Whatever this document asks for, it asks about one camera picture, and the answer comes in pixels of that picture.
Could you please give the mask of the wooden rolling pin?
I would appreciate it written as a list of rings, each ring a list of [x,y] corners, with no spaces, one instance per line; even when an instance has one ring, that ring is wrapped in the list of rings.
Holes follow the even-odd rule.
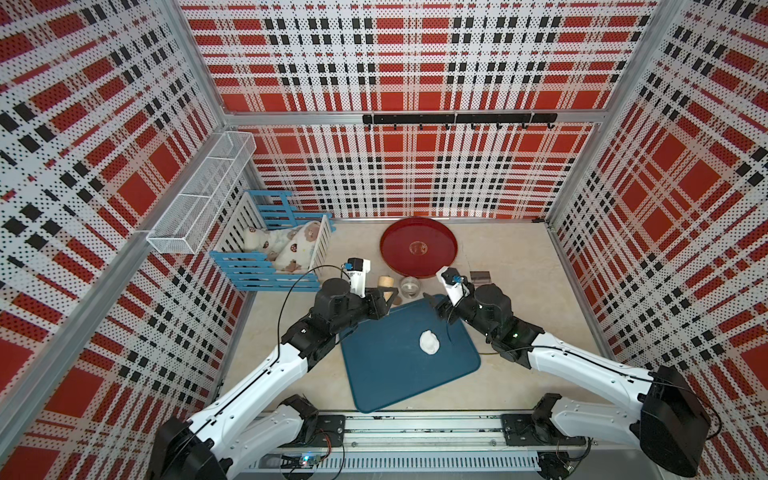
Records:
[[[391,276],[381,275],[378,277],[377,286],[383,288],[393,288],[395,286],[395,280]]]

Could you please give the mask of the white dough piece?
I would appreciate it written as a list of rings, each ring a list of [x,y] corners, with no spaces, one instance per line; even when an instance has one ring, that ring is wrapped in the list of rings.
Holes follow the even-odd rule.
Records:
[[[425,330],[419,337],[419,347],[427,355],[435,355],[440,349],[440,341],[431,330]]]

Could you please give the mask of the teal plastic tray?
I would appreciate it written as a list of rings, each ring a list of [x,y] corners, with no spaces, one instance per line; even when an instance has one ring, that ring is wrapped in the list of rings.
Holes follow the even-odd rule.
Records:
[[[425,354],[419,337],[434,332],[440,349]],[[341,341],[355,407],[372,413],[467,376],[481,366],[465,326],[440,320],[425,299],[349,329]]]

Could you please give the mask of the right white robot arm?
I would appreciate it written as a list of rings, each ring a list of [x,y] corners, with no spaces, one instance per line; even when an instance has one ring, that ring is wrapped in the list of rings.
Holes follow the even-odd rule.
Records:
[[[603,400],[582,403],[547,394],[535,409],[543,428],[632,446],[666,471],[697,475],[712,420],[676,368],[650,371],[570,345],[515,316],[510,298],[494,284],[476,288],[458,279],[445,290],[442,298],[428,299],[440,319],[462,321],[501,358],[560,377]]]

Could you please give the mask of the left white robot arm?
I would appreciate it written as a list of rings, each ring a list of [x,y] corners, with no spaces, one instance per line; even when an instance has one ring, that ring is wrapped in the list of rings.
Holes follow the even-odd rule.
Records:
[[[340,342],[342,332],[385,317],[397,288],[368,288],[363,279],[331,278],[306,315],[245,379],[187,420],[172,417],[158,429],[149,479],[234,479],[264,455],[314,434],[315,407],[294,395],[263,411]]]

